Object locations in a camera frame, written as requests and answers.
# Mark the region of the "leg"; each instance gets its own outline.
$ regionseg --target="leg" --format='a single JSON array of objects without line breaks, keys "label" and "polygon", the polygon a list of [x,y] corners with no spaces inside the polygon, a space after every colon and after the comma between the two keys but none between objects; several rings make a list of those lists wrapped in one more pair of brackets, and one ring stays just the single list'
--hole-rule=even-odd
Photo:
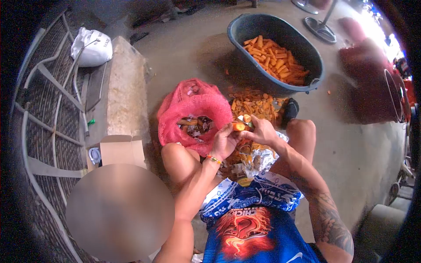
[{"label": "leg", "polygon": [[[314,149],[316,148],[316,126],[311,120],[293,119],[288,123],[288,144],[299,154],[313,163]],[[271,172],[289,178],[288,165],[279,158],[270,168]]]},{"label": "leg", "polygon": [[[167,170],[170,180],[176,184],[177,191],[200,169],[199,154],[191,149],[187,149],[178,143],[166,144],[161,151],[164,167]],[[221,178],[215,176],[209,185],[208,192],[222,181]]]}]

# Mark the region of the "plastic tub handle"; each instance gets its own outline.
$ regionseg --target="plastic tub handle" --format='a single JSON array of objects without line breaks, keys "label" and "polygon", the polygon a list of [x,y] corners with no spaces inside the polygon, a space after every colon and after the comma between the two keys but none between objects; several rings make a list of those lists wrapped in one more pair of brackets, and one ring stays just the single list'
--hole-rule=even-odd
[{"label": "plastic tub handle", "polygon": [[314,78],[309,85],[309,88],[312,88],[314,85],[317,85],[317,83],[320,81],[319,78]]}]

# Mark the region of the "person's right hand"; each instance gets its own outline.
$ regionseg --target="person's right hand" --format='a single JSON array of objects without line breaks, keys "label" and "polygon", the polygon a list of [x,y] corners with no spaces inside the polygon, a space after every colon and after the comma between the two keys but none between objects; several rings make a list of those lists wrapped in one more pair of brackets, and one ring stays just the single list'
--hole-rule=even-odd
[{"label": "person's right hand", "polygon": [[259,144],[268,145],[272,147],[279,139],[275,129],[270,121],[265,119],[259,119],[254,115],[251,115],[251,121],[254,125],[254,132],[242,131],[240,133],[241,138],[247,138],[255,141]]}]

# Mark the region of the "blue plastic tub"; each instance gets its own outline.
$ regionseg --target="blue plastic tub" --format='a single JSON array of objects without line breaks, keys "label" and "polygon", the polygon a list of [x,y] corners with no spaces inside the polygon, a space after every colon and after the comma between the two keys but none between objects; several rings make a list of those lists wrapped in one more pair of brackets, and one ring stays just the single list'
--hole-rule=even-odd
[{"label": "blue plastic tub", "polygon": [[[306,92],[317,89],[324,78],[323,62],[316,48],[293,26],[285,20],[267,14],[242,14],[228,26],[228,38],[240,52],[242,63],[252,68],[262,88],[271,94]],[[306,76],[306,86],[293,86],[283,83],[267,73],[243,48],[243,42],[262,35],[269,38],[292,52],[298,64],[304,66],[310,73]]]}]

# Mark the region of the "red graphic print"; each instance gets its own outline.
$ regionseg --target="red graphic print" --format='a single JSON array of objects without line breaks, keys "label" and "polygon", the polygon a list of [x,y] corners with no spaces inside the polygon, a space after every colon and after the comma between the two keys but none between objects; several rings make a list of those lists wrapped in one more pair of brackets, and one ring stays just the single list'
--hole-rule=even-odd
[{"label": "red graphic print", "polygon": [[266,207],[231,209],[216,223],[224,258],[244,260],[260,251],[272,250],[273,240],[267,237],[270,228],[270,212]]}]

